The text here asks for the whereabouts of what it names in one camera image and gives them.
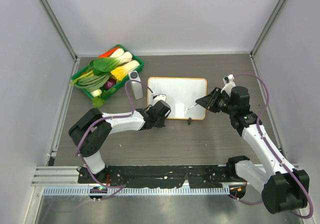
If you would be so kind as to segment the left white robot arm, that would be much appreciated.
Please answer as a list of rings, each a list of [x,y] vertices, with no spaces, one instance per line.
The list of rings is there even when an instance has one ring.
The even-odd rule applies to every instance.
[[[162,128],[171,113],[171,107],[164,100],[156,100],[146,108],[137,108],[127,113],[102,113],[90,109],[68,131],[76,146],[76,155],[83,159],[86,170],[83,177],[100,184],[107,178],[107,166],[100,154],[100,148],[111,134],[126,131],[144,131]]]

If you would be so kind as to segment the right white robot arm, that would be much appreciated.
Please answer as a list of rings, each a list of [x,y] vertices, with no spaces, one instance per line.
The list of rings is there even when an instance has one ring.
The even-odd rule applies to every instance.
[[[306,207],[313,213],[308,174],[297,170],[273,144],[260,118],[251,111],[247,88],[235,86],[226,92],[216,87],[195,102],[210,112],[227,114],[232,127],[250,145],[263,166],[259,169],[246,157],[232,158],[229,160],[232,165],[225,170],[230,181],[240,178],[248,181],[261,194],[271,214]]]

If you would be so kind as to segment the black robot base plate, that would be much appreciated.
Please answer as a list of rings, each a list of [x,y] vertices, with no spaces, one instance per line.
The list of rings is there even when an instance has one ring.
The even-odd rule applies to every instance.
[[[94,178],[111,187],[142,189],[218,188],[223,183],[246,183],[225,165],[130,165],[107,166]]]

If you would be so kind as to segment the yellow framed whiteboard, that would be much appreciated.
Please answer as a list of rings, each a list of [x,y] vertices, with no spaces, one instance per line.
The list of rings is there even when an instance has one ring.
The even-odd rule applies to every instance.
[[[170,106],[171,112],[168,119],[202,121],[205,119],[206,111],[195,104],[195,101],[207,95],[207,80],[205,78],[187,77],[150,77],[147,85],[152,91],[166,95],[166,103]]]

